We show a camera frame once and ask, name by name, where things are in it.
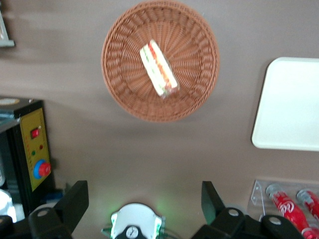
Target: control box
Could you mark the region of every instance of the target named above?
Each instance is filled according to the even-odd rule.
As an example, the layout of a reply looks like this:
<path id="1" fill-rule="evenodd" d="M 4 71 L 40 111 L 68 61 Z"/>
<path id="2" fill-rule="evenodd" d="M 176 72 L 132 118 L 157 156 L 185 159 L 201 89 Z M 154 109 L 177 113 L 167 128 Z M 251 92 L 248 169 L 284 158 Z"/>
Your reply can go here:
<path id="1" fill-rule="evenodd" d="M 0 188 L 28 216 L 55 188 L 43 101 L 0 96 L 0 160 L 4 176 Z"/>

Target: green light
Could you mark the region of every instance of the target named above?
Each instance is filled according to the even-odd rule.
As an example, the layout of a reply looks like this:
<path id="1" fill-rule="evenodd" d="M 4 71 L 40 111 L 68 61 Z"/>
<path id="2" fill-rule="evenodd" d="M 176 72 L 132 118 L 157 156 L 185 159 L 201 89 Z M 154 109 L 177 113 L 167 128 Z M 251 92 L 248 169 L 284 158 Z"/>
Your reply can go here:
<path id="1" fill-rule="evenodd" d="M 160 227 L 161 227 L 161 218 L 156 217 L 153 238 L 156 238 L 160 234 Z"/>
<path id="2" fill-rule="evenodd" d="M 111 238 L 114 238 L 114 227 L 116 223 L 116 219 L 118 218 L 118 213 L 113 213 L 111 215 L 112 229 L 111 229 Z"/>

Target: clear acrylic holder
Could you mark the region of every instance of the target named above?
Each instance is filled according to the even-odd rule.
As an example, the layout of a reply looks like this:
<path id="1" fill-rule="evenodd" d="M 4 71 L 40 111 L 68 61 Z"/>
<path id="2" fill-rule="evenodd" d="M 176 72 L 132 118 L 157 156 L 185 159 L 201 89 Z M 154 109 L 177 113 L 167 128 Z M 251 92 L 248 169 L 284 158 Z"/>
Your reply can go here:
<path id="1" fill-rule="evenodd" d="M 266 188 L 273 184 L 278 183 L 282 186 L 287 195 L 303 210 L 307 221 L 311 227 L 319 228 L 318 221 L 311 215 L 308 209 L 301 204 L 296 195 L 301 189 L 308 188 L 315 194 L 319 195 L 319 185 L 309 183 L 293 183 L 293 182 L 280 182 L 268 180 L 256 180 L 253 192 L 249 199 L 247 212 L 253 219 L 260 221 L 264 215 L 281 215 L 272 200 L 266 194 Z"/>

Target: plastic-wrapped sandwich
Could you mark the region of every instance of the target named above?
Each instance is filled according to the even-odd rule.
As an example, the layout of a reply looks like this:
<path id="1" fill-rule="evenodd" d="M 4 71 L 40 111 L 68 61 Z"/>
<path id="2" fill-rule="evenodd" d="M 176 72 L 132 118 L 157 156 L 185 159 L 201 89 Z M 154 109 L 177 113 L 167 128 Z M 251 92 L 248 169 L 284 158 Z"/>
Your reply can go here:
<path id="1" fill-rule="evenodd" d="M 164 99 L 179 90 L 179 83 L 154 40 L 140 50 L 140 55 L 154 89 L 160 97 Z"/>

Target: yellow control panel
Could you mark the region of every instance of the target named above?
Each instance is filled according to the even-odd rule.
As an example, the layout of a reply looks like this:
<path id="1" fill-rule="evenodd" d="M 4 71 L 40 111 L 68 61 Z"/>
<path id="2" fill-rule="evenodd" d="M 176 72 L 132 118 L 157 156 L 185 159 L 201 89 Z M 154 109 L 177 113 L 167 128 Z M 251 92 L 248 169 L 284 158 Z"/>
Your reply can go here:
<path id="1" fill-rule="evenodd" d="M 31 187 L 34 191 L 51 173 L 42 108 L 22 116 L 20 128 Z"/>

